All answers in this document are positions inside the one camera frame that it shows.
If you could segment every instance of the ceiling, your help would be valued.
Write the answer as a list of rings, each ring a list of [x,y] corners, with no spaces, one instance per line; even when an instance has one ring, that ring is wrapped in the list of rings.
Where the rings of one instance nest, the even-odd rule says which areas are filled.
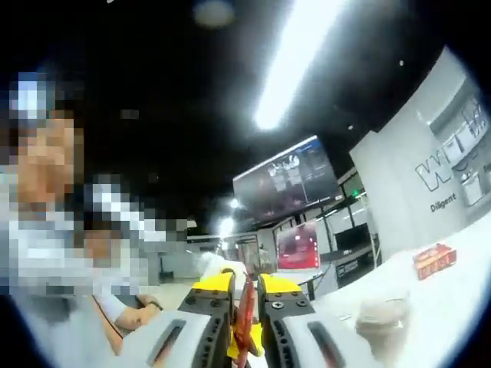
[[[215,31],[193,23],[191,1],[100,1],[91,11],[65,2],[25,22],[45,35],[29,48],[11,39],[12,70],[52,53],[83,71],[87,173],[120,174],[167,218],[205,225],[225,213],[233,176],[310,135],[344,174],[349,150],[434,64],[442,43],[397,2],[347,3],[281,126],[267,132],[252,117],[291,1],[237,1],[235,23]],[[138,119],[121,119],[122,109]]]

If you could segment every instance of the small box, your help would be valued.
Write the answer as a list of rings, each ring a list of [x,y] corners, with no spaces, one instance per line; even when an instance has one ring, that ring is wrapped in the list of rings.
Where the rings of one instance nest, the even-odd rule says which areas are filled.
[[[419,280],[424,280],[432,274],[454,265],[456,260],[456,250],[442,243],[438,243],[413,257],[414,269]]]

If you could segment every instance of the white table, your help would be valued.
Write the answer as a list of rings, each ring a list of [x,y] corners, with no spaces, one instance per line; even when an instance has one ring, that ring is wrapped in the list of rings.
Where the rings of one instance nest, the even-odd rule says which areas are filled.
[[[401,252],[379,268],[312,303],[318,313],[354,324],[363,301],[408,295],[410,323],[397,368],[434,368],[453,359],[481,317],[489,297],[491,213],[443,242],[457,250],[456,264],[418,281],[413,255]]]

